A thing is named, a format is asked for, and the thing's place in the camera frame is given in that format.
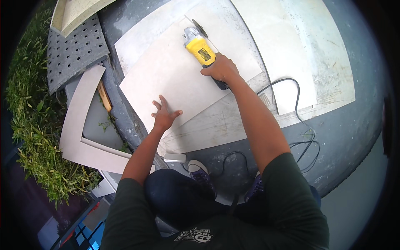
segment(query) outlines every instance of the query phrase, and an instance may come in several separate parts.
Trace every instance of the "grass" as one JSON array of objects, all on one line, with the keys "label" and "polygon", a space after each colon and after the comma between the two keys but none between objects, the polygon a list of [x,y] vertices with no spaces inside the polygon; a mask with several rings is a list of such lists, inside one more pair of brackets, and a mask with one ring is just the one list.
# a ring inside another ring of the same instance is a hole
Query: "grass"
[{"label": "grass", "polygon": [[12,59],[6,100],[13,114],[13,139],[24,141],[18,162],[47,191],[49,201],[68,204],[98,185],[97,170],[63,159],[58,148],[66,106],[47,85],[47,36],[55,1],[44,2],[28,25]]}]

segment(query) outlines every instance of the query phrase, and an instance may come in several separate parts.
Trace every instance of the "person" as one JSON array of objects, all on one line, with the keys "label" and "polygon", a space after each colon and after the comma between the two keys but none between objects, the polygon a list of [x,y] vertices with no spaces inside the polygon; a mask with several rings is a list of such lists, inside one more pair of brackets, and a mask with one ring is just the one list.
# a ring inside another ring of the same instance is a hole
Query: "person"
[{"label": "person", "polygon": [[[174,119],[167,101],[153,101],[154,127],[122,174],[110,206],[101,249],[328,249],[329,231],[315,189],[310,188],[290,153],[274,116],[220,53],[201,74],[222,80],[235,95],[259,173],[245,202],[215,201],[207,168],[188,163],[190,178],[171,169],[150,174],[158,143]],[[162,237],[155,217],[178,233]]]}]

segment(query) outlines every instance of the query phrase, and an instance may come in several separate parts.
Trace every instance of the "yellow angle grinder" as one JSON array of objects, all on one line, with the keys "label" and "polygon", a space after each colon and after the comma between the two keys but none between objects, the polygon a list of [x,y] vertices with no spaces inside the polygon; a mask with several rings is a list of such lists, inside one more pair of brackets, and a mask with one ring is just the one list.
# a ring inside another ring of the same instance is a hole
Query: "yellow angle grinder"
[{"label": "yellow angle grinder", "polygon": [[[207,45],[205,38],[208,38],[203,27],[192,19],[194,27],[188,27],[184,30],[183,37],[185,38],[185,48],[196,57],[203,68],[210,67],[215,62],[215,53]],[[221,90],[229,89],[229,86],[222,81],[212,78]]]}]

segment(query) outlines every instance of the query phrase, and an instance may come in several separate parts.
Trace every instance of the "sneaker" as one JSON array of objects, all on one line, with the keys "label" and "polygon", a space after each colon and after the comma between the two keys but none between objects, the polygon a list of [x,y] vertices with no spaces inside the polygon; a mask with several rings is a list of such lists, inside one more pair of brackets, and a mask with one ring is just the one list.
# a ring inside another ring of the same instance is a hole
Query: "sneaker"
[{"label": "sneaker", "polygon": [[264,193],[264,186],[262,185],[261,174],[258,171],[256,178],[254,179],[253,185],[250,190],[244,195],[244,202],[248,202],[252,197],[255,197],[261,193]]},{"label": "sneaker", "polygon": [[199,182],[201,185],[207,186],[212,189],[214,196],[217,197],[215,187],[211,182],[210,175],[208,174],[207,168],[198,160],[191,160],[188,163],[188,171],[190,177]]}]

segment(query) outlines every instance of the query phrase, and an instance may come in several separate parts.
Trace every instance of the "concrete floor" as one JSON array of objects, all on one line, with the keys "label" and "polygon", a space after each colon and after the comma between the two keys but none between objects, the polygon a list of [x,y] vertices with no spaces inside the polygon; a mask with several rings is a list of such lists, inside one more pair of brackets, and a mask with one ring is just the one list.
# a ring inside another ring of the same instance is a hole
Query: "concrete floor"
[{"label": "concrete floor", "polygon": [[[117,131],[131,149],[135,149],[146,136],[146,129],[127,102],[118,85],[124,75],[119,65],[114,43],[142,18],[163,5],[163,0],[151,0],[144,4],[138,1],[120,0],[101,10],[98,15],[104,37],[110,49],[110,59],[104,84],[113,103],[112,115],[117,118]],[[316,165],[304,177],[310,185],[324,196],[346,179],[362,162],[376,142],[381,129],[382,105],[385,82],[390,81],[384,58],[376,39],[362,14],[350,0],[324,1],[342,35],[352,67],[356,101],[332,112],[308,120],[317,132],[316,140],[321,152]],[[289,143],[302,141],[300,136],[306,128],[295,124],[282,129]],[[300,169],[309,165],[315,157],[316,148],[307,151],[299,162]],[[223,200],[231,200],[233,193],[242,194],[249,187],[256,165],[247,140],[241,140],[213,148],[187,153],[187,161],[203,162],[211,173],[220,173],[224,156],[233,151],[242,151],[247,158],[249,174],[244,172],[245,161],[241,155],[230,156],[223,177],[214,182]],[[296,156],[302,147],[293,150]],[[156,158],[156,168],[165,168]],[[185,174],[181,164],[169,164]]]}]

